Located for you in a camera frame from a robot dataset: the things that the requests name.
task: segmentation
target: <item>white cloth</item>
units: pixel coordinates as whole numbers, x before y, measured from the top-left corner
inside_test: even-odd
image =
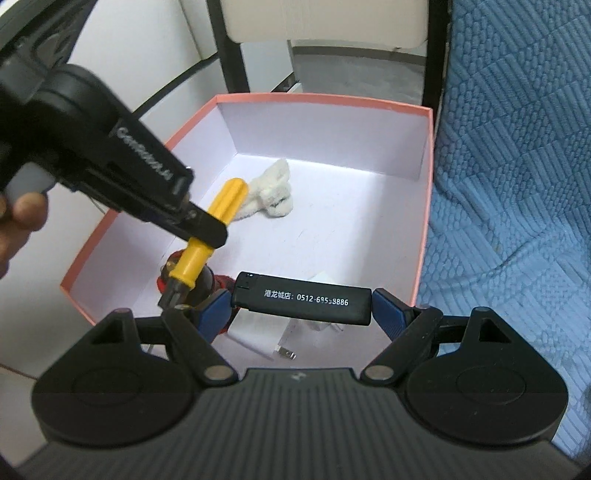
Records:
[[[272,217],[283,217],[290,213],[294,204],[289,179],[290,166],[287,160],[277,160],[248,184],[248,195],[234,220],[250,217],[259,210],[265,210]]]

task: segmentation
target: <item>blue textured fabric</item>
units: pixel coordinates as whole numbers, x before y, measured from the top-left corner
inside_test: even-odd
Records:
[[[453,0],[420,303],[494,308],[565,379],[591,461],[591,1]]]

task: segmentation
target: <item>silver screw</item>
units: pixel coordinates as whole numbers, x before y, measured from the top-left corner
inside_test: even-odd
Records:
[[[372,365],[365,369],[365,375],[370,380],[388,380],[394,376],[394,370],[386,365]]]
[[[205,376],[214,382],[221,382],[227,380],[232,376],[234,371],[226,365],[212,365],[205,369]]]

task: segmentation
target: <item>floor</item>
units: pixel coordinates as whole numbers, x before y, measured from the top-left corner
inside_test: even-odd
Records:
[[[355,95],[419,105],[424,66],[392,60],[296,54],[294,69],[305,92]]]

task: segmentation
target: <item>printed logo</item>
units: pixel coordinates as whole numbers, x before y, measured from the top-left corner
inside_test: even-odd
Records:
[[[139,158],[141,158],[147,166],[151,167],[158,175],[164,179],[171,181],[174,177],[173,173],[169,169],[164,169],[158,160],[146,149],[146,147],[139,143],[135,138],[129,134],[129,130],[125,127],[119,127],[117,129],[117,137],[123,140],[123,143],[133,150]]]

